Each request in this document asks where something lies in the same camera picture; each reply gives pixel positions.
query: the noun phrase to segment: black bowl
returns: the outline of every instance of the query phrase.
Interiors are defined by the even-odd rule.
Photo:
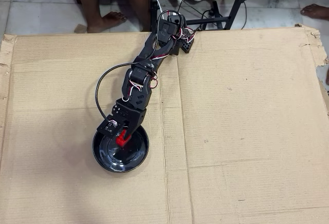
[[[115,139],[96,132],[93,152],[97,162],[106,170],[115,173],[129,172],[142,164],[149,151],[149,138],[144,128],[139,126],[124,147]]]

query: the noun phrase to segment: red object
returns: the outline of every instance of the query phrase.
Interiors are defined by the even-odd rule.
[[[132,135],[129,135],[127,139],[124,140],[124,135],[127,132],[127,130],[122,130],[122,132],[119,134],[119,136],[115,139],[115,142],[120,147],[124,147],[125,144],[129,141],[129,139],[132,137]]]

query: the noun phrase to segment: cardboard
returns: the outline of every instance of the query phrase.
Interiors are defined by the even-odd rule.
[[[0,223],[329,223],[329,120],[307,27],[197,33],[159,71],[144,163],[104,170],[95,85],[145,33],[6,35]],[[108,113],[126,68],[106,77]]]

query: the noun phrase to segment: bare foot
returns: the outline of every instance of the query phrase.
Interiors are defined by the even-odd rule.
[[[322,7],[316,4],[304,7],[300,13],[311,18],[318,18],[320,20],[329,20],[329,7]]]
[[[87,32],[100,33],[104,30],[118,26],[126,20],[127,18],[121,12],[110,12],[102,17],[100,21],[95,22],[95,24],[88,25]]]

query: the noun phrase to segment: metal stand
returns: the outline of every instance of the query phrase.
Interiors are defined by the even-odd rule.
[[[206,29],[207,24],[209,23],[216,23],[217,29],[216,30],[229,30],[234,22],[236,14],[240,8],[240,5],[244,3],[246,0],[235,0],[233,7],[231,9],[230,15],[228,17],[220,16],[217,2],[213,2],[213,12],[214,17],[212,18],[202,18],[200,20],[187,20],[187,25],[202,25],[203,30]]]
[[[214,13],[214,17],[212,18],[201,18],[199,20],[187,20],[187,25],[202,25],[202,29],[206,30],[207,24],[216,23],[217,29],[215,30],[229,30],[234,22],[236,14],[240,8],[240,5],[244,3],[246,0],[235,0],[233,7],[229,16],[222,17],[218,10],[217,2],[213,2],[212,11]],[[156,0],[152,0],[151,2],[151,30],[155,29],[156,20],[157,20],[157,11],[159,9],[158,3]]]

